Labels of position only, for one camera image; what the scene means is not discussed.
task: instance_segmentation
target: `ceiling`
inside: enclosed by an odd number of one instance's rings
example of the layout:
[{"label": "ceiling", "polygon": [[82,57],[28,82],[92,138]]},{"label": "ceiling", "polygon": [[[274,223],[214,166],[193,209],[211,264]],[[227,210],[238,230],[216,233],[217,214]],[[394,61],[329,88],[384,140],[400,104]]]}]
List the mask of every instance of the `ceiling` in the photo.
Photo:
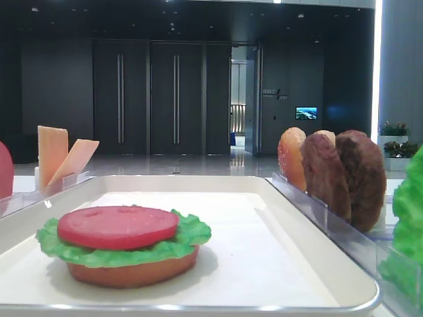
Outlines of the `ceiling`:
[{"label": "ceiling", "polygon": [[372,9],[187,0],[1,0],[1,29],[23,36],[148,40],[325,41]]}]

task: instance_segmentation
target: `green plastic object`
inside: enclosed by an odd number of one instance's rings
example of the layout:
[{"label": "green plastic object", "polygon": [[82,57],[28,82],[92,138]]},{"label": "green plastic object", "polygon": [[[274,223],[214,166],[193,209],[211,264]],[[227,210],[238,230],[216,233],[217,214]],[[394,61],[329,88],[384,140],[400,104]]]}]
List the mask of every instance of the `green plastic object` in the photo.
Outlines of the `green plastic object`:
[{"label": "green plastic object", "polygon": [[205,244],[211,238],[212,230],[198,217],[183,217],[174,209],[171,212],[180,219],[175,236],[138,250],[100,250],[64,242],[59,239],[59,220],[56,218],[49,219],[37,231],[36,239],[41,251],[52,258],[86,267],[122,267],[183,258],[194,251],[195,245]]},{"label": "green plastic object", "polygon": [[423,147],[413,156],[406,168],[407,177],[394,191],[393,213],[399,218],[394,229],[392,253],[379,266],[382,277],[394,283],[414,304],[423,307],[423,279],[417,281],[419,266],[423,270]]}]

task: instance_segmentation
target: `tray rim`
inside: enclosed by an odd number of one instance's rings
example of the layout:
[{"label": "tray rim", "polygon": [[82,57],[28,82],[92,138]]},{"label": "tray rim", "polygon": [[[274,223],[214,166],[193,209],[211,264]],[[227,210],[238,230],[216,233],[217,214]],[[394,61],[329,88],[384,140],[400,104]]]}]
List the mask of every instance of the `tray rim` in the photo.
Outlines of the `tray rim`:
[{"label": "tray rim", "polygon": [[[293,205],[296,209],[298,209],[292,201],[286,197],[270,180],[260,177],[260,176],[218,176],[218,175],[118,175],[118,174],[111,174],[111,175],[104,175],[104,176],[95,176],[78,184],[73,184],[63,190],[56,192],[52,195],[42,195],[42,199],[40,201],[34,202],[28,206],[23,207],[15,211],[14,213],[8,214],[3,218],[0,218],[0,222],[9,217],[14,215],[15,213],[25,212],[27,209],[34,207],[35,205],[41,204],[53,197],[58,198],[58,196],[65,195],[67,192],[72,190],[76,190],[75,188],[84,186],[86,183],[89,182],[101,182],[102,179],[108,178],[167,178],[167,177],[177,177],[177,178],[251,178],[257,179],[260,181],[265,181],[273,190],[276,190],[278,194],[282,195],[289,204]],[[334,245],[345,255],[347,255],[373,282],[375,285],[375,295],[374,297],[367,301],[366,303],[359,304],[356,306],[343,306],[343,307],[284,307],[278,305],[272,306],[204,306],[204,305],[169,305],[169,304],[161,304],[161,305],[134,305],[134,304],[125,304],[125,305],[101,305],[101,304],[3,304],[0,303],[0,312],[1,311],[10,311],[10,312],[18,312],[18,311],[37,311],[37,312],[63,312],[63,311],[74,311],[74,312],[207,312],[207,313],[248,313],[248,312],[255,312],[255,313],[289,313],[289,314],[301,314],[301,313],[313,313],[318,314],[348,314],[352,312],[359,312],[359,311],[370,311],[377,308],[381,304],[381,287],[377,280],[369,274],[367,270],[365,270],[351,255],[345,252],[328,234],[326,234],[319,226],[317,226],[310,218],[304,215],[307,221],[311,222],[318,230],[324,234],[324,236],[329,239]]]}]

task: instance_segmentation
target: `door handle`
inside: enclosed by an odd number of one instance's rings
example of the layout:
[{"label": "door handle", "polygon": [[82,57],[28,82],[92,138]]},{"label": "door handle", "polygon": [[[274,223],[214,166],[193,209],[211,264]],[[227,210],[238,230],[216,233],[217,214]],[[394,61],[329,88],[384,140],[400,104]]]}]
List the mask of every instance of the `door handle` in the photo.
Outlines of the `door handle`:
[{"label": "door handle", "polygon": [[121,128],[121,142],[125,143],[125,61],[124,54],[120,54],[120,97],[122,99],[120,103],[120,128]]},{"label": "door handle", "polygon": [[176,133],[176,143],[179,144],[179,131],[180,131],[180,67],[179,67],[179,55],[176,55],[176,93],[178,95],[176,103],[176,117],[177,121],[177,133]]},{"label": "door handle", "polygon": [[173,55],[173,144],[177,144],[178,139],[177,139],[177,122],[176,122],[176,117],[177,117],[177,112],[178,110],[177,108],[177,101],[176,99],[178,98],[177,96],[177,66],[176,66],[176,55]]},{"label": "door handle", "polygon": [[122,91],[121,91],[121,71],[122,60],[118,54],[118,143],[122,144]]}]

